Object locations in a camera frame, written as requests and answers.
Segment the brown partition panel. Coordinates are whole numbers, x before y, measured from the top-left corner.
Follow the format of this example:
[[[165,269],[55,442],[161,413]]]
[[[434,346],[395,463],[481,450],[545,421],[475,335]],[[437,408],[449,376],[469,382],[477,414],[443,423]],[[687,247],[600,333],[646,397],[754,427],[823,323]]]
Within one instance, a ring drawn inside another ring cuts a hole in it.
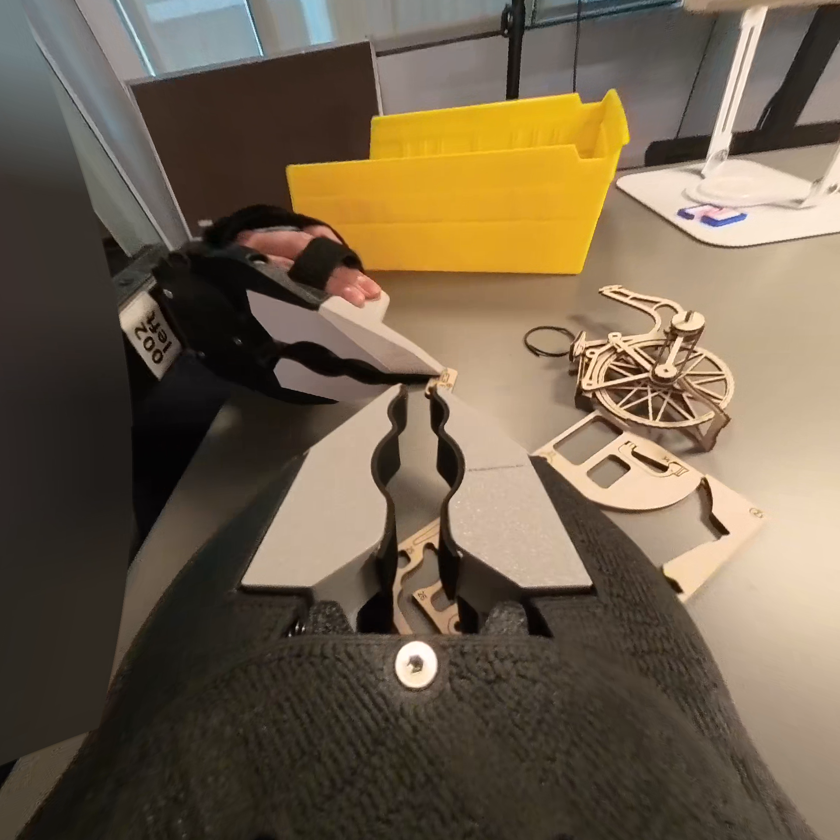
[[[288,165],[366,158],[382,113],[369,40],[129,83],[186,229],[250,205],[291,208]]]

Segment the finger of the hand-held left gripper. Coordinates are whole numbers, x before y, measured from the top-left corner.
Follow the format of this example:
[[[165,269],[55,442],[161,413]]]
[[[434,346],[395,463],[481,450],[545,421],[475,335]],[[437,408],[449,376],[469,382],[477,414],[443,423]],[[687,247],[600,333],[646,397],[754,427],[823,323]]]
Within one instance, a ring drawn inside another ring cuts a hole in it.
[[[445,370],[372,311],[340,297],[328,297],[314,310],[251,290],[247,299],[256,320],[277,342],[317,344],[343,360],[362,361],[384,373],[433,378]]]
[[[340,356],[341,359],[364,361],[377,370],[385,371],[385,362],[373,357],[362,359],[360,354],[355,356]],[[430,356],[410,356],[404,361],[406,371],[411,367],[415,373],[430,374]],[[275,376],[279,384],[291,391],[323,397],[337,403],[370,400],[384,393],[392,385],[373,385],[356,381],[346,374],[327,376],[311,371],[297,361],[283,359],[275,366]]]

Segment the wooden sheet with large cut-outs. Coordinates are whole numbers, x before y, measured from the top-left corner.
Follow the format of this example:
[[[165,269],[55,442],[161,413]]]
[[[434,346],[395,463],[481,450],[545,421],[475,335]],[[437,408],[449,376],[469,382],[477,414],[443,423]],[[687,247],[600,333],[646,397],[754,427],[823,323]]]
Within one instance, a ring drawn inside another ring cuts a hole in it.
[[[560,446],[594,424],[608,426],[616,436],[580,464],[572,463],[561,454]],[[616,422],[607,421],[597,413],[585,416],[532,454],[545,459],[587,500],[605,510],[640,516],[673,508],[695,492],[704,493],[717,537],[669,560],[662,568],[682,602],[687,602],[749,544],[767,520],[763,510],[718,479],[702,474],[661,445],[620,430]],[[457,606],[437,608],[434,604],[434,597],[443,590],[440,581],[408,590],[408,581],[423,566],[426,551],[437,553],[439,533],[439,519],[435,519],[397,547],[398,554],[406,559],[397,568],[392,588],[393,627],[400,635],[413,632],[400,605],[403,597],[412,599],[439,633],[460,634]]]

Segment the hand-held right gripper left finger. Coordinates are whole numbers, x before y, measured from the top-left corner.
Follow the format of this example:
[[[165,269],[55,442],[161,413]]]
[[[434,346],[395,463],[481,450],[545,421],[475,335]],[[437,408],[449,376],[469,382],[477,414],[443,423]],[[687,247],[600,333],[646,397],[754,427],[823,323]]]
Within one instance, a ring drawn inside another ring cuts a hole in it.
[[[335,602],[351,626],[394,628],[396,515],[407,389],[395,385],[310,447],[242,579],[248,592]]]

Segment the yellow plastic bin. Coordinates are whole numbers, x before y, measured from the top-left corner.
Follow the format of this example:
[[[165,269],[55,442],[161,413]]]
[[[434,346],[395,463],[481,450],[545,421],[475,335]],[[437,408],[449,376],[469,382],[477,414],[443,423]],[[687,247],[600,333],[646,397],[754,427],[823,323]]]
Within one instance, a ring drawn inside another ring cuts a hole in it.
[[[366,268],[574,276],[629,142],[615,89],[382,115],[365,160],[290,164]]]

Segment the beige wooden board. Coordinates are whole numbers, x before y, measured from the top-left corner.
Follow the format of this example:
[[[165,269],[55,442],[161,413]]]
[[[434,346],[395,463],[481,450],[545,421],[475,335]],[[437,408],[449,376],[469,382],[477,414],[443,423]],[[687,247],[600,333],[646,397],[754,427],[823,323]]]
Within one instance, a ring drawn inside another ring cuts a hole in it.
[[[691,14],[713,15],[722,13],[743,13],[750,9],[801,9],[820,6],[838,6],[839,1],[682,1]]]

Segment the black rubber band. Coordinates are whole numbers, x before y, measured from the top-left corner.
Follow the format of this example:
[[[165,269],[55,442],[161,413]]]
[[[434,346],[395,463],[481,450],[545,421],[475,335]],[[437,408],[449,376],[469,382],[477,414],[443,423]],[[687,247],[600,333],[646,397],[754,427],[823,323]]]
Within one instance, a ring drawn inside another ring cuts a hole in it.
[[[538,333],[557,333],[569,340],[568,346],[565,350],[546,350],[532,341]],[[571,355],[572,345],[575,339],[575,333],[568,328],[559,325],[544,324],[526,331],[522,337],[522,343],[525,349],[537,358],[560,359],[563,357],[568,358]]]

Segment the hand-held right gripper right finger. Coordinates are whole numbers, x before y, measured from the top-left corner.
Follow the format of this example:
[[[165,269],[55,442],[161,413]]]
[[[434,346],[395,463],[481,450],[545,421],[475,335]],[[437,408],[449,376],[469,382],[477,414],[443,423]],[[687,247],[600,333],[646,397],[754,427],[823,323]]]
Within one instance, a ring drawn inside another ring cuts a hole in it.
[[[437,563],[458,629],[476,633],[503,602],[592,591],[592,578],[532,457],[488,415],[429,394],[436,468],[448,485]]]

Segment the window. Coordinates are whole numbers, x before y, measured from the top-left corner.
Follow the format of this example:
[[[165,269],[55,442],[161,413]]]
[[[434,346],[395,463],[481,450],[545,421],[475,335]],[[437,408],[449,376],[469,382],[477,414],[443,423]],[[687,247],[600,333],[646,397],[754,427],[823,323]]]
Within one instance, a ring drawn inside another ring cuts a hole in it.
[[[316,46],[494,28],[493,1],[117,1],[143,70],[159,76]]]

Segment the black tripod pole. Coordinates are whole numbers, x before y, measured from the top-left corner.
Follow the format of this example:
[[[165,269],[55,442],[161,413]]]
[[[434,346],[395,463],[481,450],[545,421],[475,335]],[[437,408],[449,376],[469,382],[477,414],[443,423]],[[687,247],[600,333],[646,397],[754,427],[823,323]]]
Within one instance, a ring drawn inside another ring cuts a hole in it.
[[[519,98],[522,46],[527,23],[527,2],[512,1],[500,16],[500,35],[507,40],[506,100]]]

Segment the person's left hand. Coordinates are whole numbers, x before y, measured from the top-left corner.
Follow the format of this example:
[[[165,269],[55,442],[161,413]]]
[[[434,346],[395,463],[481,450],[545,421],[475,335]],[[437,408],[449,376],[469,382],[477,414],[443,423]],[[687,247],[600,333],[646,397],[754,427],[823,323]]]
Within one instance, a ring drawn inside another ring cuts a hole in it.
[[[297,283],[342,298],[358,308],[379,300],[381,287],[357,266],[354,258],[324,246],[327,240],[345,246],[335,230],[321,223],[250,229],[236,237],[237,244],[267,257]]]

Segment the wooden wheel model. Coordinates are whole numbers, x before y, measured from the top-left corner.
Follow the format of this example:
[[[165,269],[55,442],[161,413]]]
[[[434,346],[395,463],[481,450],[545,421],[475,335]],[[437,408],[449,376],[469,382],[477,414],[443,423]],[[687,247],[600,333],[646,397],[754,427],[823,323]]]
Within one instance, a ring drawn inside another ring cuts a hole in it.
[[[705,317],[676,301],[621,285],[598,293],[641,312],[650,328],[609,332],[603,339],[574,336],[568,355],[574,404],[625,429],[684,435],[704,453],[716,446],[731,417],[735,384],[730,368],[700,346]]]

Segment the white stand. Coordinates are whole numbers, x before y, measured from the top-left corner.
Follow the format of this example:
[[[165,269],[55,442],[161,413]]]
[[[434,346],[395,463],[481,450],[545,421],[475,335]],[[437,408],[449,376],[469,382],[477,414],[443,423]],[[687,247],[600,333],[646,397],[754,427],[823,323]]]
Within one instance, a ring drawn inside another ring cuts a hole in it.
[[[616,183],[622,193],[707,245],[747,248],[838,233],[838,147],[824,173],[811,182],[730,155],[738,108],[768,11],[758,7],[741,13],[738,43],[704,161],[646,169]],[[676,215],[681,207],[701,204],[741,208],[748,218],[714,229],[699,219]]]

